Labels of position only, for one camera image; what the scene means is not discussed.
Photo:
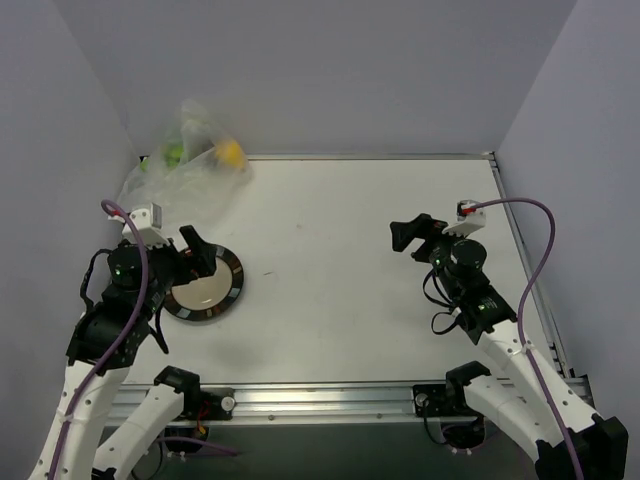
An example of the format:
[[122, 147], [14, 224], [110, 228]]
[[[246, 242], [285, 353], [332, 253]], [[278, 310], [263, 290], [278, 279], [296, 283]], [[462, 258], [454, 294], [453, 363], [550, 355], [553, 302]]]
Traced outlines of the clear plastic bag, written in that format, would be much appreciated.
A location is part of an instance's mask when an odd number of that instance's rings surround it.
[[215, 146], [224, 140], [237, 140], [203, 105], [191, 99], [181, 103], [163, 140], [170, 135], [183, 140], [180, 165], [165, 173], [143, 173], [139, 163], [127, 175], [116, 202], [128, 211], [150, 203], [159, 205], [166, 228], [212, 224], [222, 218], [252, 180], [249, 159], [246, 155], [247, 165], [242, 171], [217, 161]]

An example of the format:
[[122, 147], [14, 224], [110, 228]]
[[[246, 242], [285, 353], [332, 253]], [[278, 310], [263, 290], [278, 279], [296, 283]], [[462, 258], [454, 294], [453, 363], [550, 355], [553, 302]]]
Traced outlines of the yellow fake lemon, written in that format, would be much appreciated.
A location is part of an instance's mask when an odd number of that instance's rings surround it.
[[215, 146], [215, 157], [217, 161], [229, 168], [242, 171], [246, 168], [247, 157], [235, 140], [224, 140]]

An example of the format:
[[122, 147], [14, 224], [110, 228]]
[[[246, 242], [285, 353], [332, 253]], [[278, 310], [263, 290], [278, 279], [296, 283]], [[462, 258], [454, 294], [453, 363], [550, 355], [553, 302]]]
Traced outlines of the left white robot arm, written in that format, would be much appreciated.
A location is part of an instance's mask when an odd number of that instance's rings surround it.
[[125, 479], [173, 420], [194, 417], [209, 396], [197, 374], [166, 366], [151, 391], [106, 443], [100, 441], [112, 404], [147, 337], [166, 345], [159, 319], [174, 286], [216, 271], [216, 245], [191, 225], [170, 239], [145, 238], [138, 227], [107, 253], [111, 279], [100, 301], [85, 303], [67, 348], [64, 385], [33, 479]]

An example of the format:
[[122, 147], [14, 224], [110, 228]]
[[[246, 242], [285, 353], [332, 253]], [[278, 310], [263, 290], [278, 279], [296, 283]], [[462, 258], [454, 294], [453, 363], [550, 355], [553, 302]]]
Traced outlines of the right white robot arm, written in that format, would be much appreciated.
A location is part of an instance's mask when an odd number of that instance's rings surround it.
[[392, 248], [431, 265], [456, 326], [506, 374], [503, 387], [487, 367], [469, 362], [446, 374], [444, 400], [455, 412], [473, 411], [494, 423], [531, 459], [540, 479], [621, 479], [629, 435], [577, 395], [519, 330], [515, 311], [483, 272], [486, 249], [470, 238], [482, 218], [448, 225], [428, 214], [390, 225]]

